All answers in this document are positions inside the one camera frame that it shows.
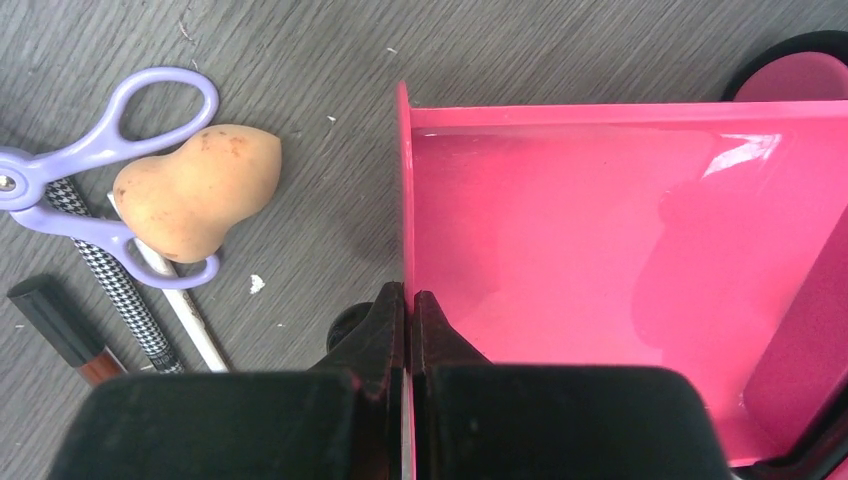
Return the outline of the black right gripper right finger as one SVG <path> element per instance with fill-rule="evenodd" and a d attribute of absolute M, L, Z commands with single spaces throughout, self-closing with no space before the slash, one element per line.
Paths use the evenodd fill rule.
<path fill-rule="evenodd" d="M 435 296 L 410 316 L 419 479 L 725 479 L 692 385 L 658 367 L 489 361 Z"/>

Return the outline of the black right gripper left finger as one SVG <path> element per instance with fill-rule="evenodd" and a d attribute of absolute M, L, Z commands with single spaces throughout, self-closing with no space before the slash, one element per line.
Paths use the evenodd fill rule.
<path fill-rule="evenodd" d="M 398 282 L 332 325 L 305 370 L 132 375 L 94 389 L 53 479 L 398 479 L 405 302 Z"/>

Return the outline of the white makeup pencil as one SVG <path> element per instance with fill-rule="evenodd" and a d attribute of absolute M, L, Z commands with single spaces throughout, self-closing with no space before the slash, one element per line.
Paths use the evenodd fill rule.
<path fill-rule="evenodd" d="M 177 277 L 175 269 L 168 260 L 154 252 L 140 240 L 134 239 L 134 242 L 143 260 L 152 271 L 164 277 Z M 151 327 L 154 330 L 155 336 L 158 338 L 154 345 L 154 356 L 150 359 L 152 368 L 155 368 L 160 373 L 182 372 L 182 364 L 177 359 L 170 344 L 161 335 L 158 324 L 151 316 L 146 304 L 140 298 L 138 289 L 133 283 L 133 277 L 127 274 L 126 269 L 121 264 L 118 264 L 118 272 L 121 274 L 122 288 L 125 290 L 123 295 L 128 301 L 130 301 L 130 297 L 133 297 L 133 302 L 136 302 L 136 305 L 132 306 L 130 310 L 133 315 L 138 316 L 138 320 L 140 321 L 139 326 L 142 327 L 142 332 L 140 333 L 146 335 L 149 327 Z M 204 318 L 195 306 L 189 293 L 181 289 L 162 289 L 161 292 L 208 369 L 215 373 L 229 372 L 230 368 L 224 355 L 217 347 L 212 334 L 207 330 Z"/>

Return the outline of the houndstooth pattern pencil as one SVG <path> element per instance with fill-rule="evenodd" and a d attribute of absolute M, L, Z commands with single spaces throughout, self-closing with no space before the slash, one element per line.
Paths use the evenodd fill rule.
<path fill-rule="evenodd" d="M 164 374 L 184 373 L 183 363 L 125 268 L 102 248 L 77 238 L 72 241 L 153 368 Z"/>

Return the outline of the red lip gloss tube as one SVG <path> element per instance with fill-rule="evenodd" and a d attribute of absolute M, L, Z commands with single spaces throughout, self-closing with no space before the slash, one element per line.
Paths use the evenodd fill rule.
<path fill-rule="evenodd" d="M 127 373 L 54 277 L 30 277 L 12 286 L 6 297 L 89 385 L 97 386 Z"/>

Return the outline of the black drawer organizer cabinet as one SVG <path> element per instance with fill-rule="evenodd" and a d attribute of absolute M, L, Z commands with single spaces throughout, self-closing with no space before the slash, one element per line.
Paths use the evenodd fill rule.
<path fill-rule="evenodd" d="M 786 39 L 738 69 L 722 101 L 830 101 L 847 98 L 847 33 L 824 30 Z"/>

